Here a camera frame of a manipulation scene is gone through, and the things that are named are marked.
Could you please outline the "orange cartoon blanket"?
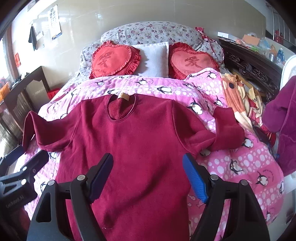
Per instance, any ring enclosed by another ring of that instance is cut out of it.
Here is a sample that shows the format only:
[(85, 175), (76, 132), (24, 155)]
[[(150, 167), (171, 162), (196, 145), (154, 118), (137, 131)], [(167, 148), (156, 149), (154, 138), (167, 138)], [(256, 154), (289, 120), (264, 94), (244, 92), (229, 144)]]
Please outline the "orange cartoon blanket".
[(259, 92), (239, 75), (225, 73), (220, 76), (226, 103), (233, 109), (236, 120), (262, 142), (273, 147), (276, 134), (262, 122), (264, 106)]

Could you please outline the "white plastic chair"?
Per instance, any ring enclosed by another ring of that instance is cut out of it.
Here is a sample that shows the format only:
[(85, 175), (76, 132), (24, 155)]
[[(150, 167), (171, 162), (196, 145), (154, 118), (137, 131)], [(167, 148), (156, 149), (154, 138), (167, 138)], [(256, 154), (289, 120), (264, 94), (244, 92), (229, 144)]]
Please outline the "white plastic chair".
[(291, 77), (295, 76), (295, 66), (296, 66), (296, 55), (288, 58), (286, 61), (280, 80), (280, 90), (287, 84)]

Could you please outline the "dark wooden side table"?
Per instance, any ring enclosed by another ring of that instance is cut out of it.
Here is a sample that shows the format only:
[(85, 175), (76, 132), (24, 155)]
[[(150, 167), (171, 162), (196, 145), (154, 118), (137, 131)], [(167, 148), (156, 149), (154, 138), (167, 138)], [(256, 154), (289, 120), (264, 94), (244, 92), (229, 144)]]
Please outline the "dark wooden side table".
[(17, 142), (22, 135), (27, 113), (37, 111), (49, 102), (49, 91), (43, 66), (27, 74), (9, 89), (1, 101), (1, 127), (12, 140)]

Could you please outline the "white square pillow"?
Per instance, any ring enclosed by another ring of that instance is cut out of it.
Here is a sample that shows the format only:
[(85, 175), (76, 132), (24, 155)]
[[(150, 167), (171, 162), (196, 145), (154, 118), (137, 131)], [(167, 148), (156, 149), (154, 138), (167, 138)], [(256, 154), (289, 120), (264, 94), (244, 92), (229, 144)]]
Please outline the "white square pillow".
[(169, 43), (133, 45), (140, 50), (141, 61), (134, 75), (146, 77), (163, 77), (169, 75)]

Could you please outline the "red box by bed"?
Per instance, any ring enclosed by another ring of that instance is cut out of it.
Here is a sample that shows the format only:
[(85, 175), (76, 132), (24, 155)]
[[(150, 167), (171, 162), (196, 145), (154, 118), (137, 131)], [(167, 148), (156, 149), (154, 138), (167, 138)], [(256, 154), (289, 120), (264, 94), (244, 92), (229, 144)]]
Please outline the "red box by bed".
[(48, 96), (49, 100), (52, 100), (53, 97), (59, 92), (59, 90), (60, 90), (60, 88), (55, 88), (55, 89), (47, 92), (47, 96)]

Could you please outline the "left red heart pillow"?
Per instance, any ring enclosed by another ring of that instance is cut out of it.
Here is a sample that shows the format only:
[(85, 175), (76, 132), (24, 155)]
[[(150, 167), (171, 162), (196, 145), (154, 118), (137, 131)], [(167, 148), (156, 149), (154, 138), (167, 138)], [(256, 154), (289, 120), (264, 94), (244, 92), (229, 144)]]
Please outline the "left red heart pillow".
[(89, 78), (132, 75), (140, 65), (141, 59), (139, 49), (106, 41), (92, 55)]

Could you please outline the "dark hanging cloth on wall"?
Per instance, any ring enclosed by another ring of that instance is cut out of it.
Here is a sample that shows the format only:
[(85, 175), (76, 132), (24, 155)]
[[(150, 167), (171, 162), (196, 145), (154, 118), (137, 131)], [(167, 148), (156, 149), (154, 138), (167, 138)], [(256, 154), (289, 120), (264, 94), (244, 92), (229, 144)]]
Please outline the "dark hanging cloth on wall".
[(28, 42), (32, 44), (33, 50), (35, 51), (36, 48), (37, 48), (37, 38), (36, 38), (36, 33), (35, 33), (35, 29), (34, 29), (33, 25), (31, 25), (31, 28), (30, 28), (30, 34), (29, 34)]

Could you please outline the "purple fleece garment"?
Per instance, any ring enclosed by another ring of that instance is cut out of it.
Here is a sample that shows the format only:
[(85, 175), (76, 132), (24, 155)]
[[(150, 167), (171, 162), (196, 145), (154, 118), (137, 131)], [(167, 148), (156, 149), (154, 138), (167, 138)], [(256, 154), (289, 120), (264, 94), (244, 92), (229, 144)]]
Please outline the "purple fleece garment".
[(279, 133), (278, 164), (285, 176), (295, 171), (295, 76), (269, 102), (262, 115), (262, 122), (272, 133)]

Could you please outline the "right red heart pillow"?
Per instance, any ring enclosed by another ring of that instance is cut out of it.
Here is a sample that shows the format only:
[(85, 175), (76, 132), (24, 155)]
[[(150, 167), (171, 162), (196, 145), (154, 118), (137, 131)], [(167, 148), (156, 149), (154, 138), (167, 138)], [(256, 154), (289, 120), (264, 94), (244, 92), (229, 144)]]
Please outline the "right red heart pillow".
[(184, 80), (190, 74), (205, 68), (219, 71), (219, 64), (206, 52), (195, 51), (185, 43), (175, 43), (169, 46), (169, 77)]

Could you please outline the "floral bolster pillow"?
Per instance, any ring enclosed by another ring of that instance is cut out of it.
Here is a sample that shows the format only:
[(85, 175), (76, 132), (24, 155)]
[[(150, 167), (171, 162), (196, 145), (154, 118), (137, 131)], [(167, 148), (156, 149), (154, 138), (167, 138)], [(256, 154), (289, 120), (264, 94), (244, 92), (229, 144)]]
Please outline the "floral bolster pillow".
[(104, 42), (111, 40), (115, 44), (138, 45), (168, 42), (170, 45), (181, 42), (196, 51), (206, 52), (218, 63), (219, 70), (226, 71), (223, 48), (214, 39), (208, 37), (202, 27), (190, 28), (185, 25), (148, 21), (129, 23), (108, 30), (99, 40), (84, 47), (80, 53), (79, 72), (84, 76), (91, 73), (92, 55)]

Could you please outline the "dark red fleece sweater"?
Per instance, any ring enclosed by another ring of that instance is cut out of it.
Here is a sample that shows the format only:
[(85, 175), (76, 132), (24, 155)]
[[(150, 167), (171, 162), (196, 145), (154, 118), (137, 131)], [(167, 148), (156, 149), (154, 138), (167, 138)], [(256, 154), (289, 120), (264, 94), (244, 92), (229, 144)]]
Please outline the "dark red fleece sweater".
[(214, 111), (215, 132), (187, 107), (171, 99), (134, 94), (81, 101), (62, 119), (28, 113), (23, 146), (32, 137), (59, 152), (58, 182), (85, 174), (110, 153), (114, 166), (92, 204), (107, 240), (188, 240), (188, 178), (182, 157), (201, 150), (236, 149), (244, 130), (230, 108)]

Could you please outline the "wall calendar poster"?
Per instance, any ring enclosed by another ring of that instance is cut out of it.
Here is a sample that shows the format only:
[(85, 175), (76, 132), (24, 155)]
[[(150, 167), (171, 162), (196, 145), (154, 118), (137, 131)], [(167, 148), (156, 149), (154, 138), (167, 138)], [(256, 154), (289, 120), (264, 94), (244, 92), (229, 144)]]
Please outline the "wall calendar poster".
[(59, 21), (58, 6), (55, 5), (49, 10), (50, 35), (55, 40), (62, 35), (61, 25)]

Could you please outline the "pink penguin blanket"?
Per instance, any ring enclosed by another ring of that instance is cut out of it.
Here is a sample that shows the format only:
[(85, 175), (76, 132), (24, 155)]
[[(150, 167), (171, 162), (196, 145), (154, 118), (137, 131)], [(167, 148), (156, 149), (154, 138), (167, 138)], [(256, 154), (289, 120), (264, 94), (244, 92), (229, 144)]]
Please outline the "pink penguin blanket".
[[(36, 114), (47, 121), (54, 121), (62, 119), (83, 100), (105, 95), (115, 95), (119, 99), (128, 100), (134, 94), (141, 94), (176, 101), (196, 114), (207, 130), (215, 132), (215, 109), (232, 109), (226, 103), (220, 74), (212, 68), (205, 68), (190, 74), (184, 80), (136, 75), (99, 77), (92, 80), (76, 78), (69, 81), (54, 99), (41, 107)], [(283, 203), (283, 173), (268, 146), (255, 134), (242, 126), (241, 128), (244, 130), (244, 141), (240, 147), (217, 151), (203, 149), (198, 156), (193, 157), (210, 174), (216, 174), (222, 180), (247, 180), (266, 223), (271, 223), (276, 219)], [(31, 138), (25, 149), (23, 162), (29, 161), (42, 150), (35, 137)], [(42, 186), (49, 179), (57, 180), (60, 165), (61, 154), (48, 153), (49, 162), (38, 175), (38, 182)], [(205, 204), (194, 194), (191, 187), (187, 195), (187, 208), (190, 238), (205, 209)]]

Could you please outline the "dark carved wooden headboard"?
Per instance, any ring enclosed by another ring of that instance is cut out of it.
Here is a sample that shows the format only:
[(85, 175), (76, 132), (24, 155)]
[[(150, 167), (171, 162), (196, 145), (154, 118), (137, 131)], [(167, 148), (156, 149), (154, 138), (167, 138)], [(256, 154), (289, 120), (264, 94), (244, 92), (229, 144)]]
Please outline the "dark carved wooden headboard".
[(275, 99), (280, 91), (282, 68), (264, 56), (224, 38), (218, 39), (224, 51), (224, 63), (228, 70), (238, 70), (246, 80), (259, 87), (263, 102)]

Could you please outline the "red heart pillow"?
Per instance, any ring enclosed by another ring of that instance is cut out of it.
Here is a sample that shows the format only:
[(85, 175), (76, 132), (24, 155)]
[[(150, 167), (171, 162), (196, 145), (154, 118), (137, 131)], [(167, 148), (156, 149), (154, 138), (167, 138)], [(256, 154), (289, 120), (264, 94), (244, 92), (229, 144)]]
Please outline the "red heart pillow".
[(205, 68), (219, 71), (219, 64), (206, 52), (195, 51), (185, 43), (175, 43), (169, 46), (169, 77), (184, 80), (190, 74)]
[(140, 65), (141, 59), (139, 49), (106, 41), (92, 55), (89, 78), (132, 75)]

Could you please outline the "red wall sticker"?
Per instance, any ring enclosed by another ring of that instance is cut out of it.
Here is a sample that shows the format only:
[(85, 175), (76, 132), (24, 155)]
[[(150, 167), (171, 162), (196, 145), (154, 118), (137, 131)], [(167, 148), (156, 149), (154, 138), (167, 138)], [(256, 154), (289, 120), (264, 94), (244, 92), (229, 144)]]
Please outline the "red wall sticker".
[(15, 64), (17, 68), (21, 66), (21, 61), (18, 53), (15, 54)]

